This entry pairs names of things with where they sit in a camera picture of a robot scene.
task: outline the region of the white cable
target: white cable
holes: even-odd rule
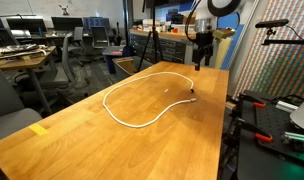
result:
[[[122,87],[122,86],[125,86],[125,85],[127,85],[127,84],[130,84],[130,83],[132,83],[132,82],[134,82],[134,81],[138,81],[138,80],[145,79],[145,78],[148,78],[148,77],[151,77],[151,76],[155,76],[155,75],[159,75],[159,74],[174,74],[174,75],[181,76],[181,77],[183,77],[183,78],[189,80],[189,81],[191,82],[191,91],[192,91],[192,93],[194,92],[194,90],[193,90],[194,82],[193,82],[191,79],[189,79],[188,77],[186,77],[186,76],[183,76],[183,75],[178,74],[178,73],[175,73],[175,72],[159,72],[159,73],[149,74],[149,75],[147,75],[147,76],[143,76],[143,77],[140,77],[140,78],[137,78],[137,79],[133,79],[133,80],[131,80],[131,81],[129,81],[129,82],[126,82],[126,83],[124,83],[124,84],[118,85],[118,86],[114,87],[113,89],[111,89],[111,90],[104,96],[104,98],[103,98],[103,106],[104,106],[105,109],[108,111],[108,113],[110,114],[110,116],[111,116],[115,121],[117,121],[118,123],[123,124],[123,125],[125,125],[125,126],[132,127],[132,128],[142,128],[142,127],[148,126],[148,125],[150,125],[150,124],[156,122],[156,121],[157,121],[157,120],[158,120],[158,119],[159,119],[159,118],[160,118],[168,109],[170,109],[171,107],[173,107],[173,106],[175,106],[175,105],[178,105],[178,104],[181,104],[181,103],[189,103],[189,102],[194,102],[194,101],[196,101],[195,98],[192,98],[192,99],[189,99],[189,100],[183,100],[183,101],[178,101],[178,102],[176,102],[176,103],[173,103],[173,104],[169,105],[167,108],[165,108],[165,109],[164,109],[158,116],[156,116],[156,118],[154,118],[152,121],[147,122],[147,123],[144,123],[144,124],[141,124],[141,125],[133,125],[133,124],[125,123],[125,122],[121,121],[120,119],[118,119],[117,117],[115,117],[115,115],[111,112],[111,110],[110,110],[110,109],[108,108],[108,106],[106,105],[106,99],[107,99],[107,97],[108,97],[114,90],[116,90],[116,89],[118,89],[118,88],[120,88],[120,87]]]

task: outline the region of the tripod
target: tripod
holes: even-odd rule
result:
[[[145,0],[143,1],[142,12],[144,12],[144,8],[145,8]],[[143,62],[143,59],[144,59],[144,56],[145,56],[145,53],[146,53],[146,48],[148,47],[151,35],[152,35],[152,38],[153,38],[155,63],[158,62],[158,49],[159,49],[159,52],[160,52],[161,60],[163,59],[163,53],[162,53],[161,46],[160,46],[159,34],[155,29],[155,2],[154,2],[154,0],[152,0],[152,20],[153,20],[152,31],[149,31],[148,39],[147,39],[146,44],[144,46],[143,53],[142,53],[141,60],[140,60],[140,65],[139,65],[139,68],[138,68],[137,72],[140,72],[141,65],[142,65],[142,62]]]

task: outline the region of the yellow tape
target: yellow tape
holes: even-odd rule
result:
[[[37,123],[30,125],[29,128],[39,136],[49,133],[48,130],[46,130],[44,127],[40,126]]]

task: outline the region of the floor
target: floor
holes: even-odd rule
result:
[[[61,62],[57,62],[56,66],[62,66]],[[103,60],[97,60],[97,61],[92,61],[91,63],[83,63],[83,67],[81,67],[76,61],[72,62],[72,67],[73,71],[75,73],[75,77],[77,80],[76,87],[82,87],[86,84],[85,77],[87,77],[90,81],[90,84],[81,89],[73,89],[69,92],[69,99],[71,99],[74,102],[78,102],[86,96],[91,96],[109,86],[117,82],[117,79],[115,75],[111,75],[108,72],[106,63]],[[35,109],[36,111],[39,111],[41,106],[41,103],[38,101],[36,93],[33,91],[30,92],[22,92],[22,87],[18,86],[14,82],[14,78],[18,75],[21,74],[22,72],[18,71],[6,71],[5,76],[8,79],[8,81],[14,85],[15,89],[18,91],[22,102],[24,103],[25,107],[30,107],[32,109]],[[51,91],[45,91],[44,92],[47,97],[51,97],[52,95],[55,94],[55,92]],[[64,108],[66,108],[68,105],[64,103],[56,103],[54,106],[51,107],[53,113],[58,112]],[[224,119],[224,131],[226,131],[228,124],[231,120],[231,118],[228,116],[229,112],[226,111],[225,113],[225,119]],[[233,170],[235,169],[236,162],[230,162],[228,163],[227,167],[224,169],[224,172],[222,174],[222,180],[230,179]],[[3,175],[2,171],[0,171],[0,180],[6,179],[6,177]]]

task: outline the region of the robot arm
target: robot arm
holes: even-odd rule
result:
[[[185,33],[188,37],[188,25],[192,14],[196,11],[196,39],[190,41],[198,48],[193,50],[192,61],[196,63],[195,70],[200,69],[200,63],[205,57],[205,64],[208,65],[213,55],[213,30],[211,18],[226,16],[239,11],[246,0],[195,0],[192,11],[187,19]]]

